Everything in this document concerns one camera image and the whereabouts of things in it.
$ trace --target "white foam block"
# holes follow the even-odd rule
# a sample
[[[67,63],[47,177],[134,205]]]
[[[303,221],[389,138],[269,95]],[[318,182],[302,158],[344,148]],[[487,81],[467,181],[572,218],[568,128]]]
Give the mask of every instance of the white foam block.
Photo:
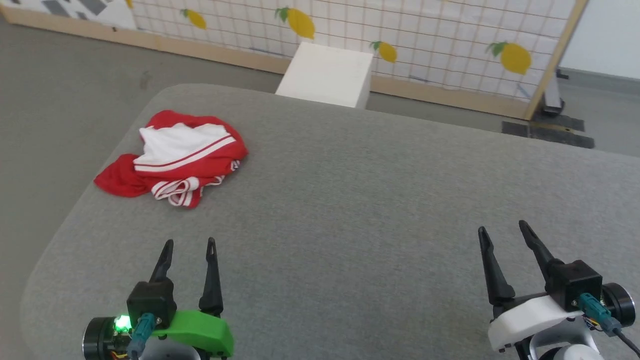
[[[303,42],[277,95],[364,109],[373,54]]]

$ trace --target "red cloth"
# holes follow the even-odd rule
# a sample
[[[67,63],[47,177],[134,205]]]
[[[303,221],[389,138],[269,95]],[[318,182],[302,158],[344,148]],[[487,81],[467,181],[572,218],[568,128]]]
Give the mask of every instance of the red cloth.
[[[219,185],[248,154],[240,134],[217,117],[164,110],[140,133],[145,154],[121,155],[93,180],[100,189],[123,197],[152,192],[174,206],[195,208],[202,188]]]

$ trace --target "lemon illustration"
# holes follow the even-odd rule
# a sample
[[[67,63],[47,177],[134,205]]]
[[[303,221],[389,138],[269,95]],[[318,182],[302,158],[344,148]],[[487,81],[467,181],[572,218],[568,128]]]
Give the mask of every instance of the lemon illustration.
[[[525,75],[531,66],[531,54],[524,47],[510,42],[494,42],[487,51],[491,50],[493,57],[500,54],[500,62],[505,69],[516,74]]]
[[[293,32],[298,34],[299,37],[313,40],[314,33],[316,33],[316,27],[314,26],[314,22],[311,21],[309,15],[298,9],[289,8],[288,6],[277,9],[276,17],[278,15],[282,19],[282,22],[287,22],[287,19],[289,19],[289,27],[291,27]]]
[[[373,49],[380,52],[380,57],[389,61],[390,63],[395,63],[398,54],[396,53],[396,49],[393,46],[387,44],[384,41],[374,41],[369,44],[369,47],[373,46]]]
[[[180,13],[182,14],[182,16],[188,17],[189,21],[191,21],[191,23],[196,28],[200,28],[200,29],[207,28],[207,22],[204,21],[204,19],[202,18],[202,15],[200,15],[199,13],[196,13],[195,11],[189,10],[189,9],[182,9],[180,10]]]

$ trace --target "wire grid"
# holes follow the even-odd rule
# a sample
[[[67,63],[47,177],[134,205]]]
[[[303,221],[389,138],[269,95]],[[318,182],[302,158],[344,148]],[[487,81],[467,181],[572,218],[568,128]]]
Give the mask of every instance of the wire grid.
[[[522,101],[536,91],[575,0],[134,0],[141,29],[281,58],[301,41],[373,52],[384,41],[395,63],[374,59],[374,74],[416,83],[509,97]],[[277,8],[309,15],[314,39],[301,38],[275,16]],[[181,9],[198,12],[206,29]],[[494,42],[528,50],[526,75],[509,72],[487,52]]]

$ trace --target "gray fabric surface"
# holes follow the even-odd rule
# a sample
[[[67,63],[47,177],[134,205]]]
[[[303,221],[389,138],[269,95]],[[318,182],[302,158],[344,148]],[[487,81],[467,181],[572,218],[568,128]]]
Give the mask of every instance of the gray fabric surface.
[[[506,359],[486,338],[476,232],[488,228],[517,293],[537,292],[521,218],[559,258],[581,258],[640,294],[640,159],[179,85],[150,102],[109,161],[140,153],[136,129],[167,108],[227,120],[249,157],[194,210],[90,185],[22,301],[22,331],[41,359],[81,359],[88,321],[125,312],[168,238],[180,309],[197,307],[206,239],[217,239],[238,359]],[[609,359],[632,357],[617,340],[596,341]]]

